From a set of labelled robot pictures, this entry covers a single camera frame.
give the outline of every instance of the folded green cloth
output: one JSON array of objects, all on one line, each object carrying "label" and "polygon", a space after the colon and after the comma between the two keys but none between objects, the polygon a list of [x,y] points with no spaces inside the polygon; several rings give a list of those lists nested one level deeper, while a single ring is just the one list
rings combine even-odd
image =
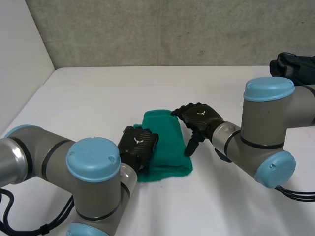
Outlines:
[{"label": "folded green cloth", "polygon": [[189,157],[184,156],[184,143],[181,127],[177,117],[171,116],[169,110],[148,111],[144,114],[143,129],[150,129],[159,136],[149,171],[139,173],[139,182],[159,181],[168,177],[182,177],[192,172]]}]

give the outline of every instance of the white tabletop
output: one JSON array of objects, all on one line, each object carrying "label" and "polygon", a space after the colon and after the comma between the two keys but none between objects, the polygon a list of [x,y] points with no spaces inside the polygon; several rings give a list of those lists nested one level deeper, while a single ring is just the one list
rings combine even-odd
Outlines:
[{"label": "white tabletop", "polygon": [[[12,122],[34,124],[75,141],[101,136],[118,143],[123,129],[148,110],[189,102],[212,106],[241,124],[246,81],[270,76],[268,66],[95,67],[55,71]],[[191,132],[182,126],[185,141]],[[315,191],[315,129],[288,130],[285,149],[296,158],[286,185]],[[267,189],[233,163],[221,161],[206,140],[191,157],[193,171],[137,185],[115,236],[314,236],[315,203]],[[15,194],[11,227],[34,230],[54,219],[69,193],[39,178],[6,187]],[[3,213],[4,199],[0,206]],[[64,236],[74,211],[51,236]]]}]

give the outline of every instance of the cable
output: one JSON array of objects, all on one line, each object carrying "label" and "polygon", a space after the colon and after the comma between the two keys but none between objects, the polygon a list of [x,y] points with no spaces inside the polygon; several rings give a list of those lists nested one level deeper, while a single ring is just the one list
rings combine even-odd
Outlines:
[{"label": "cable", "polygon": [[0,203],[2,201],[2,194],[6,195],[9,198],[9,203],[3,214],[3,222],[0,221],[0,231],[9,236],[38,236],[48,234],[50,230],[59,226],[63,221],[65,221],[65,219],[67,219],[71,210],[74,207],[73,196],[71,196],[60,214],[51,223],[45,224],[39,229],[33,231],[16,231],[10,227],[8,222],[8,215],[14,203],[14,195],[6,189],[0,189]]},{"label": "cable", "polygon": [[286,188],[283,188],[281,186],[277,186],[275,188],[279,192],[281,192],[283,195],[287,196],[288,198],[291,198],[296,201],[300,202],[315,202],[315,192],[298,192],[298,191],[292,191],[288,190]]}]

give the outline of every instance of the concrete wall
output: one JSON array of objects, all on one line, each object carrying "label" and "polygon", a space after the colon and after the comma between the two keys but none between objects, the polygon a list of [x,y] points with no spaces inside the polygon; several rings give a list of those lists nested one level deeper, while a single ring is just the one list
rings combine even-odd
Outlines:
[{"label": "concrete wall", "polygon": [[22,0],[0,0],[0,135],[53,73]]},{"label": "concrete wall", "polygon": [[315,55],[314,0],[27,0],[56,68]]}]

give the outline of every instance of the light blue cap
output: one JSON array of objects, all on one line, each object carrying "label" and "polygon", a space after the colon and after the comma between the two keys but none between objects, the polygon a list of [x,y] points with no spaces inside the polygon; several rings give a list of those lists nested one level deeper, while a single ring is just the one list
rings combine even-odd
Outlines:
[{"label": "light blue cap", "polygon": [[286,183],[294,170],[294,157],[288,151],[279,151],[258,167],[254,179],[267,188],[275,188]]},{"label": "light blue cap", "polygon": [[268,102],[293,94],[294,83],[282,77],[261,77],[246,83],[244,99],[250,102]]},{"label": "light blue cap", "polygon": [[67,236],[109,236],[102,230],[99,230],[93,226],[71,223],[67,232]]},{"label": "light blue cap", "polygon": [[15,131],[24,128],[24,127],[28,127],[28,126],[34,126],[34,125],[30,125],[30,124],[22,124],[19,126],[16,126],[15,128],[11,129],[4,137],[7,138],[9,137],[12,133],[14,133]]},{"label": "light blue cap", "polygon": [[73,144],[66,156],[71,174],[85,182],[103,182],[120,170],[116,144],[105,138],[86,138]]}]

